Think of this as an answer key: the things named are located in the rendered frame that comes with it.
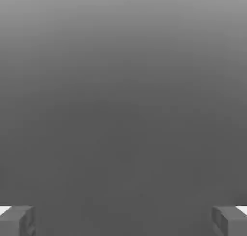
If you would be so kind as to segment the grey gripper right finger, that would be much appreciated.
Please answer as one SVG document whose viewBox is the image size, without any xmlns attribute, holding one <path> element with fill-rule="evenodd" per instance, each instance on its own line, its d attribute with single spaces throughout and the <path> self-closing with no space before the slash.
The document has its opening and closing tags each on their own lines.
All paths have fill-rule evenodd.
<svg viewBox="0 0 247 236">
<path fill-rule="evenodd" d="M 211 221 L 216 236 L 247 236 L 247 206 L 213 206 Z"/>
</svg>

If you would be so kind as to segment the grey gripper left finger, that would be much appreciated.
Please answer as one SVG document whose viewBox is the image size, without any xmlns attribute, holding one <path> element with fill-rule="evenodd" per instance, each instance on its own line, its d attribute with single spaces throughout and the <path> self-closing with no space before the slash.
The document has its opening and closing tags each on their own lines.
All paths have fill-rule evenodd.
<svg viewBox="0 0 247 236">
<path fill-rule="evenodd" d="M 0 236 L 36 236 L 34 206 L 0 205 Z"/>
</svg>

